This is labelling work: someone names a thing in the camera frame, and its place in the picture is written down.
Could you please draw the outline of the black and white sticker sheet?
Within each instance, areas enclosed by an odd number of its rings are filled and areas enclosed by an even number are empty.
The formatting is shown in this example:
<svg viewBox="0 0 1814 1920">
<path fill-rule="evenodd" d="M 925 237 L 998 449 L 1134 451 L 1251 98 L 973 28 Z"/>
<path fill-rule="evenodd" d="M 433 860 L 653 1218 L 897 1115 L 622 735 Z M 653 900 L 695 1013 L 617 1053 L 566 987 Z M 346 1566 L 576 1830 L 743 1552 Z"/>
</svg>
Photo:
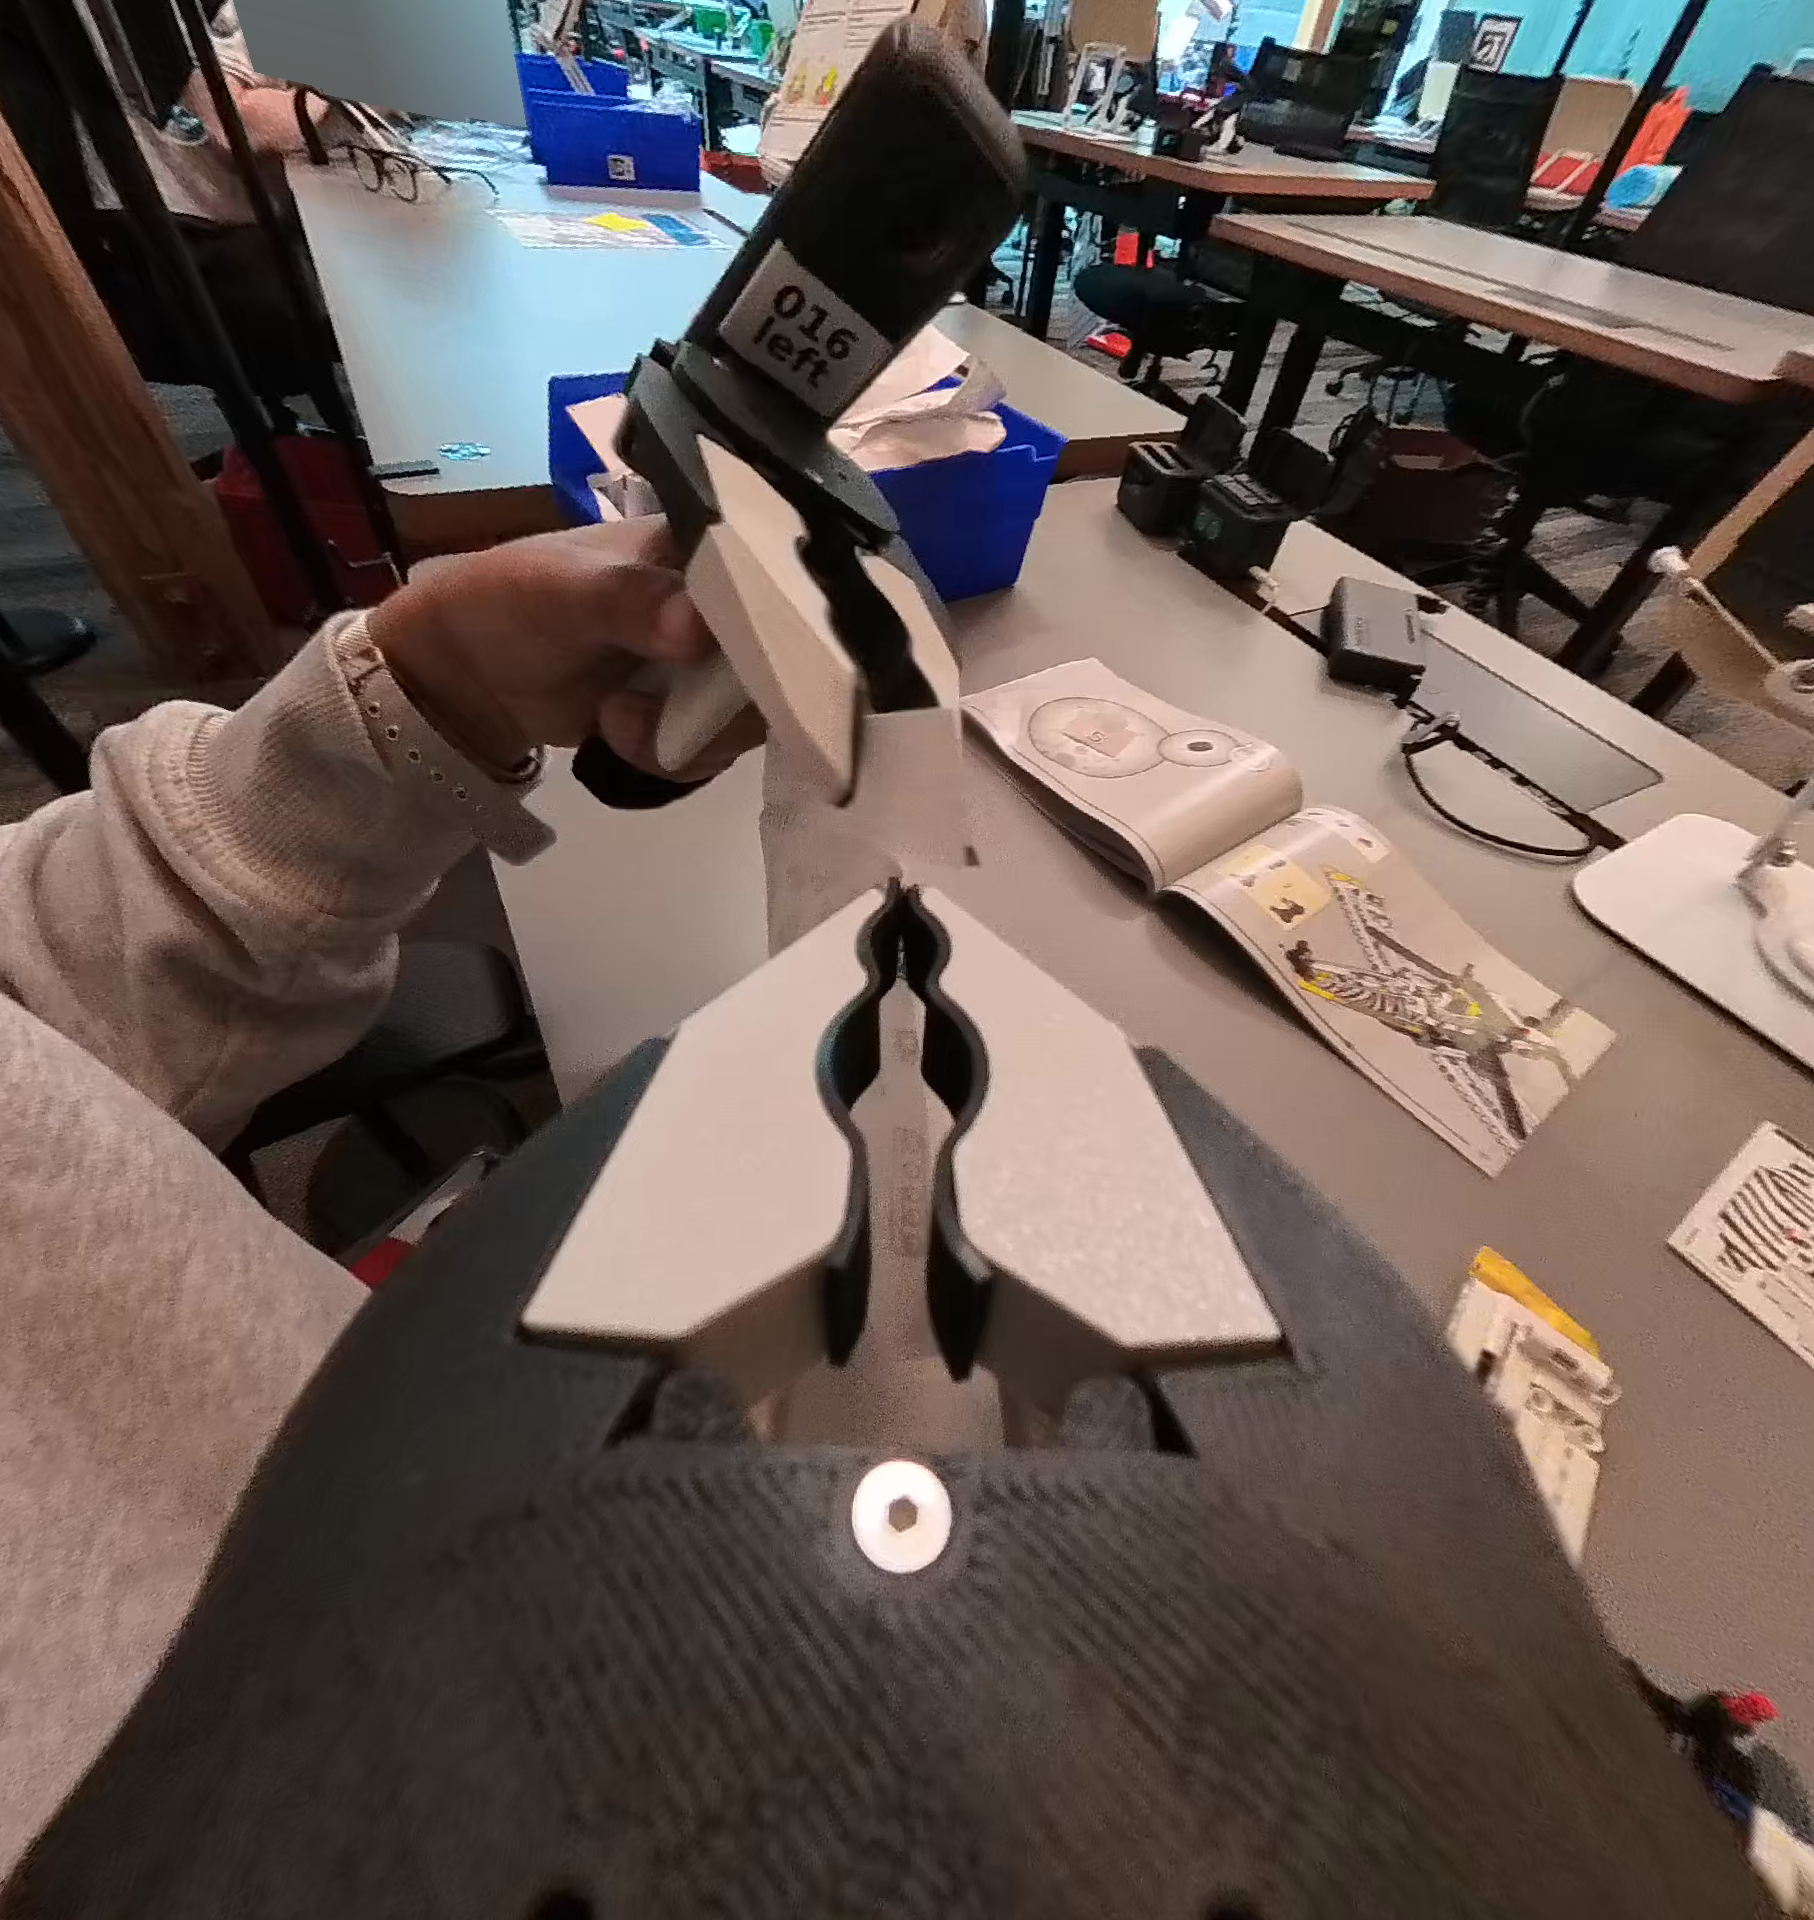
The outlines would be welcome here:
<svg viewBox="0 0 1814 1920">
<path fill-rule="evenodd" d="M 1814 1374 L 1814 1152 L 1759 1124 L 1668 1245 Z"/>
</svg>

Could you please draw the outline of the black mesh chair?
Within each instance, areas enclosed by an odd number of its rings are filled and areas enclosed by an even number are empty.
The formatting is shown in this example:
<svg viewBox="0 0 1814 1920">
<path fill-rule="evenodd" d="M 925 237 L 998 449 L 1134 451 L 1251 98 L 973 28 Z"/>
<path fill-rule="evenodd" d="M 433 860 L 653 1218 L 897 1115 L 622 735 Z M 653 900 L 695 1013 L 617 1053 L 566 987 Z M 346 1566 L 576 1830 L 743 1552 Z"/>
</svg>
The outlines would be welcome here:
<svg viewBox="0 0 1814 1920">
<path fill-rule="evenodd" d="M 1562 77 L 1464 67 L 1453 88 L 1432 156 L 1430 220 L 1510 233 L 1523 211 Z"/>
</svg>

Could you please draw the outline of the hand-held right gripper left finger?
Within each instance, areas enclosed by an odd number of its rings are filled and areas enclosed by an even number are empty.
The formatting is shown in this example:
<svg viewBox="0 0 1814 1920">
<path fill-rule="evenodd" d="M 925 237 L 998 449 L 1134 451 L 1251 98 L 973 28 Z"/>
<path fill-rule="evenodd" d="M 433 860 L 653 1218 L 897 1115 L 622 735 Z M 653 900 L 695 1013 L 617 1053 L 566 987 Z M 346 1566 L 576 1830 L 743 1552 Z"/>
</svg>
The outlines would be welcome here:
<svg viewBox="0 0 1814 1920">
<path fill-rule="evenodd" d="M 849 1360 L 872 1293 L 852 1110 L 884 1063 L 903 905 L 856 897 L 676 1028 L 523 1331 L 707 1374 Z"/>
</svg>

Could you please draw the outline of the pile of lego pieces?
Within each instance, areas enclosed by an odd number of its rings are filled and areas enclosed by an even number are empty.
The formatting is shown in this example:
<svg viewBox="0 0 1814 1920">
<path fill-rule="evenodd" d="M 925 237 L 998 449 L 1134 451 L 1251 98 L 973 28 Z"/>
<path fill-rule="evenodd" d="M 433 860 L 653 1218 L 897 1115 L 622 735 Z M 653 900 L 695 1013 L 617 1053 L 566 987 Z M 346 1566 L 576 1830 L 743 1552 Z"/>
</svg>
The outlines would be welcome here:
<svg viewBox="0 0 1814 1920">
<path fill-rule="evenodd" d="M 1773 1916 L 1814 1918 L 1814 1801 L 1795 1765 L 1768 1740 L 1778 1719 L 1770 1697 L 1695 1689 L 1639 1664 L 1628 1674 L 1670 1749 L 1734 1826 Z"/>
</svg>

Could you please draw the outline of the black office chair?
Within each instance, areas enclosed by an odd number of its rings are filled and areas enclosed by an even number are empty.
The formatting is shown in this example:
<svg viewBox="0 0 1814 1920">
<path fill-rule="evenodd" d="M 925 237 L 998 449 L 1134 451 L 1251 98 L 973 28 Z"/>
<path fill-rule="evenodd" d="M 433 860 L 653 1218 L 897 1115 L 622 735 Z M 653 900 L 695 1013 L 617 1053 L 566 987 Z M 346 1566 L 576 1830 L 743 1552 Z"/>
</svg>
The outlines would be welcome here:
<svg viewBox="0 0 1814 1920">
<path fill-rule="evenodd" d="M 1090 263 L 1071 280 L 1087 312 L 1127 337 L 1118 379 L 1141 389 L 1165 359 L 1219 353 L 1236 343 L 1245 307 L 1165 267 Z"/>
</svg>

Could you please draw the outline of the black seat of chair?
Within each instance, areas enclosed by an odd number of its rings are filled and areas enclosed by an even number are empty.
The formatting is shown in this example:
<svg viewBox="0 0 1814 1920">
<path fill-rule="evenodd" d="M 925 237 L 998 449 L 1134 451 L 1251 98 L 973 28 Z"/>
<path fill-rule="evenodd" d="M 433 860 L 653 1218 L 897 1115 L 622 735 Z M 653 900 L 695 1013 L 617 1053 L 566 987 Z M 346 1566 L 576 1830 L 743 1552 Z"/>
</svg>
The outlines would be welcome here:
<svg viewBox="0 0 1814 1920">
<path fill-rule="evenodd" d="M 419 941 L 338 1061 L 271 1096 L 222 1152 L 247 1194 L 328 1253 L 361 1245 L 462 1164 L 557 1115 L 524 983 L 500 948 Z"/>
</svg>

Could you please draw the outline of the red object on floor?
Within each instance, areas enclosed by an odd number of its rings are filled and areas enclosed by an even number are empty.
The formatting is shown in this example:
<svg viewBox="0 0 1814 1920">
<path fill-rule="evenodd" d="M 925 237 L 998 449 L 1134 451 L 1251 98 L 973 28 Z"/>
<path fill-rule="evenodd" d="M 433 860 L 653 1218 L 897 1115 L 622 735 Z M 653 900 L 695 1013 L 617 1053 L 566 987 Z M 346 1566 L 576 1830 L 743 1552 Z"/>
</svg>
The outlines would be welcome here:
<svg viewBox="0 0 1814 1920">
<path fill-rule="evenodd" d="M 303 524 L 326 553 L 335 589 L 350 609 L 377 606 L 399 586 L 399 573 L 367 515 L 346 446 L 335 434 L 294 434 L 276 437 L 274 448 Z M 265 612 L 282 627 L 312 627 L 321 605 L 240 446 L 222 449 L 208 492 Z"/>
</svg>

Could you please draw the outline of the white wristwatch band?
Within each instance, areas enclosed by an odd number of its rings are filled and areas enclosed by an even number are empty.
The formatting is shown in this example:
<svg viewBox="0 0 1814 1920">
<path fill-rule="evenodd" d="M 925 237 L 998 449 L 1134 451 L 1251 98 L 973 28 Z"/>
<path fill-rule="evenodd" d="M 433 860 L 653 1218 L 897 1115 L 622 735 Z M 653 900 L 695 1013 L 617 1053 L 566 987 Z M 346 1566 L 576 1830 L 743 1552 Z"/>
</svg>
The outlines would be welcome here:
<svg viewBox="0 0 1814 1920">
<path fill-rule="evenodd" d="M 369 637 L 367 612 L 341 617 L 330 645 L 375 756 L 409 798 L 512 868 L 531 866 L 556 844 L 554 828 L 531 807 L 543 782 L 543 748 L 510 769 L 469 756 L 405 695 Z"/>
</svg>

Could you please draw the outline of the grey neighbouring desk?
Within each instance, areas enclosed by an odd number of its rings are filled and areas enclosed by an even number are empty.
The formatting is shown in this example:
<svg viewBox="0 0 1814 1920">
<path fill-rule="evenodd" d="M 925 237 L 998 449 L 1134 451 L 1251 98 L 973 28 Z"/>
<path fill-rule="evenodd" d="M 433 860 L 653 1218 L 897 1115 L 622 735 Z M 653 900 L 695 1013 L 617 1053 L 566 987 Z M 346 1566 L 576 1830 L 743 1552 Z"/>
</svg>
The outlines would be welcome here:
<svg viewBox="0 0 1814 1920">
<path fill-rule="evenodd" d="M 399 205 L 303 160 L 285 184 L 409 562 L 554 531 L 548 381 L 626 377 L 678 337 L 732 257 L 528 251 L 490 209 L 702 209 L 742 244 L 769 205 L 712 178 L 698 197 L 507 178 L 495 203 Z"/>
</svg>

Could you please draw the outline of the wooden post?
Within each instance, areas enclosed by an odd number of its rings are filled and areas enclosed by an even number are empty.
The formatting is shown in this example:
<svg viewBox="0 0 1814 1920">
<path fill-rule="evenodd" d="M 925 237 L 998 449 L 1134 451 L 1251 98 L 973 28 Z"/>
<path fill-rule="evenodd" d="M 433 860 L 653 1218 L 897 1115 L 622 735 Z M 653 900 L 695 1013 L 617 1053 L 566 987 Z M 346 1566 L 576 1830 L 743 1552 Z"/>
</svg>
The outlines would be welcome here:
<svg viewBox="0 0 1814 1920">
<path fill-rule="evenodd" d="M 212 498 L 1 112 L 0 425 L 154 673 L 212 683 L 265 678 L 283 661 Z"/>
</svg>

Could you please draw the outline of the blue plastic bin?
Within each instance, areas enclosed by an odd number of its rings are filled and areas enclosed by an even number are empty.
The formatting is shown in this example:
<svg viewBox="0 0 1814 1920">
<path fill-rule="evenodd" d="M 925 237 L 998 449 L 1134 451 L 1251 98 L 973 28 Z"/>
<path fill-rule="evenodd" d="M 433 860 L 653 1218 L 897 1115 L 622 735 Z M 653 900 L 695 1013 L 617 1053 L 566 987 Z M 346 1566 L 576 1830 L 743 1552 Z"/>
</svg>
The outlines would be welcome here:
<svg viewBox="0 0 1814 1920">
<path fill-rule="evenodd" d="M 622 374 L 562 374 L 545 385 L 550 480 L 566 524 L 641 517 L 626 467 L 611 451 L 624 414 Z M 1016 586 L 1043 496 L 1058 475 L 1063 434 L 998 407 L 1006 439 L 993 453 L 965 453 L 920 468 L 872 475 L 901 535 L 942 602 L 957 605 Z"/>
</svg>

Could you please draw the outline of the blue storage bin with label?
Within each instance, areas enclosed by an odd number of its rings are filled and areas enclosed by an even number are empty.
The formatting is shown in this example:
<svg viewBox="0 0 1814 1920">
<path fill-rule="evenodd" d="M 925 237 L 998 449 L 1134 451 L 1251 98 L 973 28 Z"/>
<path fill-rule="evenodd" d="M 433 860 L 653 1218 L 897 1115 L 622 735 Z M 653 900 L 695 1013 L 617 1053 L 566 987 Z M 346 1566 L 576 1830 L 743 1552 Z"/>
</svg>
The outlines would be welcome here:
<svg viewBox="0 0 1814 1920">
<path fill-rule="evenodd" d="M 698 117 L 632 98 L 622 63 L 516 55 L 513 71 L 531 157 L 550 184 L 698 192 Z"/>
</svg>

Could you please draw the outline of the person's left hand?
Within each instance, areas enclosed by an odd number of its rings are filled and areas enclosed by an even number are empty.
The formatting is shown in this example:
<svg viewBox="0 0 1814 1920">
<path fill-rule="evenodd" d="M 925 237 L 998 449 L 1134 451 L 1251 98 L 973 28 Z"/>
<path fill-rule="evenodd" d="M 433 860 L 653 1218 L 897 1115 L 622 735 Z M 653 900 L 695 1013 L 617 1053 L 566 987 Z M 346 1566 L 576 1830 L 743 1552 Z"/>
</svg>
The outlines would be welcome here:
<svg viewBox="0 0 1814 1920">
<path fill-rule="evenodd" d="M 366 634 L 413 708 L 500 775 L 534 750 L 598 740 L 641 773 L 695 782 L 756 742 L 747 720 L 676 773 L 653 755 L 658 699 L 636 675 L 712 655 L 662 517 L 419 564 L 367 612 Z"/>
</svg>

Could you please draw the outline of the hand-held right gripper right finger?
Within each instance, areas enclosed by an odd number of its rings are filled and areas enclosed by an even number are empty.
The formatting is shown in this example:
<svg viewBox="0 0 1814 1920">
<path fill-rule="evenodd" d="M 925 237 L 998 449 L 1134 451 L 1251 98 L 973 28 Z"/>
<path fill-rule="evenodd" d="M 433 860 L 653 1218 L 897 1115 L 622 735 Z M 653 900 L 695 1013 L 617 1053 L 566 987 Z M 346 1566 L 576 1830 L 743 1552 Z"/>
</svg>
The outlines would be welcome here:
<svg viewBox="0 0 1814 1920">
<path fill-rule="evenodd" d="M 971 913 L 907 892 L 949 1374 L 1094 1380 L 1278 1353 L 1278 1320 L 1134 1045 Z"/>
</svg>

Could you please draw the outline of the dark bag under desk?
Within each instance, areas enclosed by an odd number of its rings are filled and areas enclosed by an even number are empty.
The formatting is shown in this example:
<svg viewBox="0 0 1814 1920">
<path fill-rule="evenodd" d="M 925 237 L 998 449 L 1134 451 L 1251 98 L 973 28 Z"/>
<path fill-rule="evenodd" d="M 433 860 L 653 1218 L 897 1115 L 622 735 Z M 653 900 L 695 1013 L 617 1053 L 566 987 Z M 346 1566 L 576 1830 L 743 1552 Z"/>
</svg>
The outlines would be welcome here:
<svg viewBox="0 0 1814 1920">
<path fill-rule="evenodd" d="M 1496 530 L 1516 475 L 1434 426 L 1367 417 L 1338 463 L 1317 524 L 1375 562 L 1415 573 L 1463 561 Z"/>
</svg>

